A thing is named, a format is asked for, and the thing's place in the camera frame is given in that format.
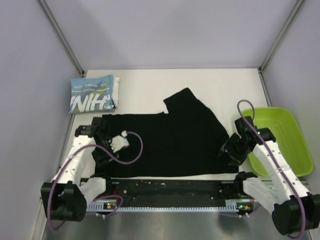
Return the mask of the black t shirt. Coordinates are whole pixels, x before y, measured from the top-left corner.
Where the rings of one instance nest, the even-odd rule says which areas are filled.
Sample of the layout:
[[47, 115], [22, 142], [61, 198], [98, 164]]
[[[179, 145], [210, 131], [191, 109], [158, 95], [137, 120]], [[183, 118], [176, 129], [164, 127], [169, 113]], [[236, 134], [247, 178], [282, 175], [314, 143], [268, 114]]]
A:
[[100, 148], [95, 170], [112, 178], [186, 177], [232, 174], [238, 167], [219, 153], [229, 135], [214, 113], [189, 88], [166, 98], [167, 113], [103, 115], [96, 122], [107, 137], [128, 132], [119, 161]]

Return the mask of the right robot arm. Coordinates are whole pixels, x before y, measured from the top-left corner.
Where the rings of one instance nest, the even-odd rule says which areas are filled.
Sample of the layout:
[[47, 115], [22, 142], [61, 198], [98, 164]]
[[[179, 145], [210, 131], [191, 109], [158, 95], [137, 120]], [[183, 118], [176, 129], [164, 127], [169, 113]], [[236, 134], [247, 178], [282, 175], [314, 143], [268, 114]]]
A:
[[254, 154], [267, 171], [273, 186], [268, 187], [253, 172], [239, 172], [230, 187], [220, 190], [225, 199], [250, 196], [271, 215], [282, 235], [301, 234], [320, 224], [320, 196], [312, 194], [298, 179], [269, 128], [258, 129], [250, 116], [235, 122], [236, 133], [224, 143], [220, 155], [229, 165], [240, 166]]

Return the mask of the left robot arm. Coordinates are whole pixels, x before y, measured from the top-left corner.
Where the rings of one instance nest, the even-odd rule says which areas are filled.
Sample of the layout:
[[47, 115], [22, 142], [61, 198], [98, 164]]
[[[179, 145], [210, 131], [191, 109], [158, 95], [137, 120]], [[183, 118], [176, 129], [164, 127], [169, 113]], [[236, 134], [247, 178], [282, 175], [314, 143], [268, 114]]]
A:
[[106, 175], [92, 175], [80, 185], [96, 145], [105, 149], [106, 128], [94, 118], [90, 125], [80, 125], [74, 133], [72, 147], [59, 172], [51, 182], [43, 183], [40, 193], [48, 220], [80, 222], [85, 217], [87, 206], [99, 195], [109, 198], [114, 191]]

